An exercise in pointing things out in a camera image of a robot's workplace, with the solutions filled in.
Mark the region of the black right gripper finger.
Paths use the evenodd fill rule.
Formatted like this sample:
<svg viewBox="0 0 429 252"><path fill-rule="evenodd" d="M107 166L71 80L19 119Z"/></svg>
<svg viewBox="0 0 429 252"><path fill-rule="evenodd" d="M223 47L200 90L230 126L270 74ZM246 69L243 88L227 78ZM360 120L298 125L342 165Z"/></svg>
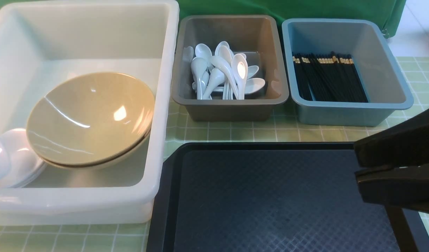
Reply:
<svg viewBox="0 0 429 252"><path fill-rule="evenodd" d="M354 143L360 166L406 167L429 164L429 108L389 129Z"/></svg>
<svg viewBox="0 0 429 252"><path fill-rule="evenodd" d="M381 166L355 173L363 202L388 212L402 252L429 252L429 237L419 213L429 214L429 164Z"/></svg>

